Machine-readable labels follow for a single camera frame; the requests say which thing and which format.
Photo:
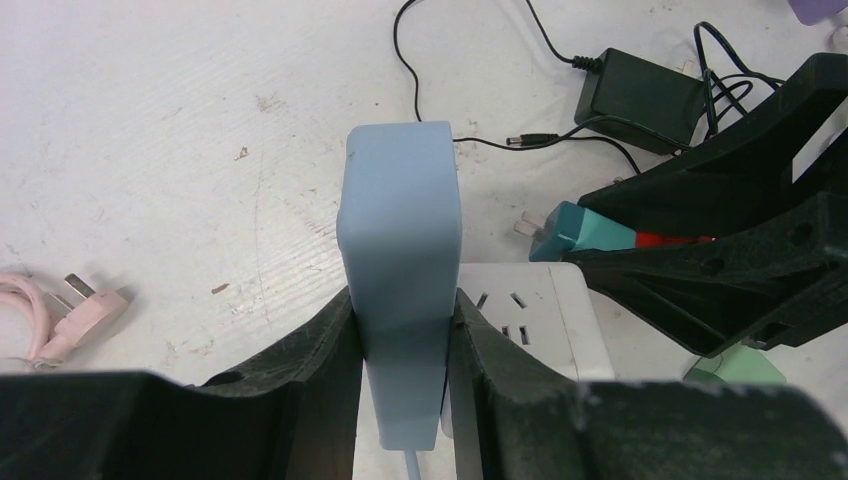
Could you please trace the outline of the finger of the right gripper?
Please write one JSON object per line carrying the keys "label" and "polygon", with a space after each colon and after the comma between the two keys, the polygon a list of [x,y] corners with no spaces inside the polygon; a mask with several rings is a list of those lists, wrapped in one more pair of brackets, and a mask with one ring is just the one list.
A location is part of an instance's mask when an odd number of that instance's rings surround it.
{"label": "finger of the right gripper", "polygon": [[847,322],[847,199],[819,193],[708,243],[566,254],[588,287],[689,352],[798,347]]}
{"label": "finger of the right gripper", "polygon": [[847,140],[797,181],[795,156],[847,98],[847,57],[816,53],[715,137],[578,203],[637,231],[723,237],[758,226],[819,195],[847,217]]}

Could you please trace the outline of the red pink plug adapter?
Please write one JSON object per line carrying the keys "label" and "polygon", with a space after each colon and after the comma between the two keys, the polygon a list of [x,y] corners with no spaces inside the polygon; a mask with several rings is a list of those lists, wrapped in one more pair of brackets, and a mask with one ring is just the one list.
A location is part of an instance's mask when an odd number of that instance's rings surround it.
{"label": "red pink plug adapter", "polygon": [[708,243],[714,240],[715,238],[710,236],[682,237],[649,232],[637,232],[634,247],[652,248],[671,245],[692,245]]}

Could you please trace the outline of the black power adapter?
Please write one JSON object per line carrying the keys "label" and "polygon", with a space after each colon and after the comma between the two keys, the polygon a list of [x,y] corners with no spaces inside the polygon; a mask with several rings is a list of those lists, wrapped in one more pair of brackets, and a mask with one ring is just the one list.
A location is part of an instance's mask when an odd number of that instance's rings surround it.
{"label": "black power adapter", "polygon": [[585,72],[576,124],[658,155],[690,146],[705,110],[703,81],[614,48],[576,56],[572,67]]}

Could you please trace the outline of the light blue power strip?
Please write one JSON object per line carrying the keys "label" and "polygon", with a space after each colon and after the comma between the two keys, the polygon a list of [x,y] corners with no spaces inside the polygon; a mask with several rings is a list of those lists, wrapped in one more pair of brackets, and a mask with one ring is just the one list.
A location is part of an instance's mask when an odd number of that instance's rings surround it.
{"label": "light blue power strip", "polygon": [[449,123],[354,128],[336,233],[380,445],[430,451],[443,404],[463,234]]}

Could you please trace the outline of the teal plug adapter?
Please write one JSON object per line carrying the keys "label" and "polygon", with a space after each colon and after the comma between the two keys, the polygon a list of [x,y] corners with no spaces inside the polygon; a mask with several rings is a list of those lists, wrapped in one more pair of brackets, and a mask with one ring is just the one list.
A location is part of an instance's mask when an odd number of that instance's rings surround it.
{"label": "teal plug adapter", "polygon": [[546,217],[523,212],[514,231],[531,239],[530,262],[557,262],[583,250],[633,249],[637,239],[635,230],[568,201]]}

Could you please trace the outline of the white wall adapter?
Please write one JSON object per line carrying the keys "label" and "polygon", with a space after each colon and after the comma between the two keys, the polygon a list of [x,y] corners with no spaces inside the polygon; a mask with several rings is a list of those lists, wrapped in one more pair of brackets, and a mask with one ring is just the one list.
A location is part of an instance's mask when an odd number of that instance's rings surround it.
{"label": "white wall adapter", "polygon": [[567,263],[469,263],[458,286],[493,327],[576,381],[614,380],[588,287]]}

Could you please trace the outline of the purple USB power strip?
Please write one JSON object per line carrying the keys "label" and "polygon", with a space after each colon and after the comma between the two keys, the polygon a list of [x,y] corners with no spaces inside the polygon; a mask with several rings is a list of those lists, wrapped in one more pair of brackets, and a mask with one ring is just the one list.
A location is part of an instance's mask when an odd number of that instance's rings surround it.
{"label": "purple USB power strip", "polygon": [[791,11],[805,26],[814,26],[838,17],[847,8],[847,0],[788,0]]}

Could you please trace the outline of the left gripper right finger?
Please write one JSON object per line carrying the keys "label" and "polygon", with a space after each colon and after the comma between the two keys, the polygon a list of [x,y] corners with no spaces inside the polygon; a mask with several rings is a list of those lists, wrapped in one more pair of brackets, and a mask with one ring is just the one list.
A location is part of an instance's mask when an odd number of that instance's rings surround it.
{"label": "left gripper right finger", "polygon": [[464,293],[448,384],[461,479],[843,479],[847,442],[792,387],[573,381]]}

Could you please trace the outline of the light green charger plug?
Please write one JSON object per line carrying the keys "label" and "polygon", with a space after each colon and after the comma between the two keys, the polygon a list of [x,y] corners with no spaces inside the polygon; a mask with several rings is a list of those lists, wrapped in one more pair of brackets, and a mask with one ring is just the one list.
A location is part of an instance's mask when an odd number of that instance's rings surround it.
{"label": "light green charger plug", "polygon": [[759,350],[738,344],[714,358],[699,358],[683,376],[686,381],[784,385],[786,377]]}

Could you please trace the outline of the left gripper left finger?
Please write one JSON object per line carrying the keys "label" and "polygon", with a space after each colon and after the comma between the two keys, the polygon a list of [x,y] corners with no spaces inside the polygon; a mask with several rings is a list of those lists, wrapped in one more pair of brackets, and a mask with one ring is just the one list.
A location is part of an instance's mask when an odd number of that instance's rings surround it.
{"label": "left gripper left finger", "polygon": [[5,479],[348,479],[362,350],[350,295],[200,386],[142,371],[5,376]]}

